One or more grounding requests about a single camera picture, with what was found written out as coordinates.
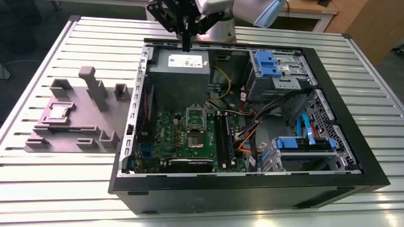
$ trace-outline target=sticker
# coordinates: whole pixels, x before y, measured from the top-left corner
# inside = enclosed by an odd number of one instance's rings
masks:
[[[245,102],[247,94],[244,92],[241,92],[241,94],[240,94],[240,99],[241,99],[243,102]]]
[[[203,56],[172,54],[168,57],[168,67],[203,68]]]
[[[255,159],[253,159],[252,156],[249,157],[248,161],[249,161],[249,163],[252,164],[252,166],[255,167],[256,161],[255,161]]]
[[[336,12],[335,12],[335,11],[323,11],[321,13],[336,14]]]
[[[287,65],[280,65],[279,70],[289,71],[289,67]]]
[[[265,149],[268,146],[268,144],[265,144],[264,142],[261,142],[260,146],[257,147],[259,150]]]

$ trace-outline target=slotted aluminum surface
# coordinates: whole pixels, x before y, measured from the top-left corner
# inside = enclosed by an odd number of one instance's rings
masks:
[[[113,154],[23,150],[55,78],[84,85],[83,65],[107,87],[133,85],[143,39],[173,38],[156,22],[83,17],[68,22],[0,130],[0,223],[51,226],[400,226],[404,223],[403,106],[356,45],[336,34],[236,28],[239,43],[315,48],[391,186],[311,210],[136,216],[107,193]]]

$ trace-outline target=motherboard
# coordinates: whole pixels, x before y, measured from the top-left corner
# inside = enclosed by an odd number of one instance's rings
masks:
[[[233,156],[229,140],[239,131],[236,114],[205,113],[199,107],[189,107],[184,112],[159,112],[155,142],[141,145],[137,172],[160,173],[161,166],[184,161],[211,166],[207,167],[211,172],[245,172],[245,157]]]

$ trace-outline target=green circuit board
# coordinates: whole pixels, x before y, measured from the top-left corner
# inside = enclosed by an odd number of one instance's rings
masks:
[[[188,123],[201,124],[203,119],[200,113],[189,112]],[[148,173],[156,173],[159,158],[203,158],[213,160],[215,172],[245,172],[245,159],[236,159],[236,165],[232,168],[221,168],[217,166],[217,152],[215,142],[215,115],[208,113],[205,116],[205,131],[187,130],[187,114],[185,112],[159,112],[155,143],[152,147],[152,159],[144,160],[143,168]],[[229,123],[232,132],[240,130],[236,115],[229,115]],[[203,144],[201,147],[192,148],[195,144]]]

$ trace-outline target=ram slot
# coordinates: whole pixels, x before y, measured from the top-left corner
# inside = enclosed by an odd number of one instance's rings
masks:
[[[225,153],[227,153],[225,163],[227,163],[227,166],[232,166],[235,164],[235,162],[233,162],[235,151],[233,151],[232,127],[229,124],[229,117],[228,117],[227,113],[224,115],[224,123],[225,123],[224,136],[225,136]]]
[[[221,130],[221,116],[220,113],[215,115],[215,138],[216,138],[216,152],[217,152],[217,166],[225,168],[225,142]]]

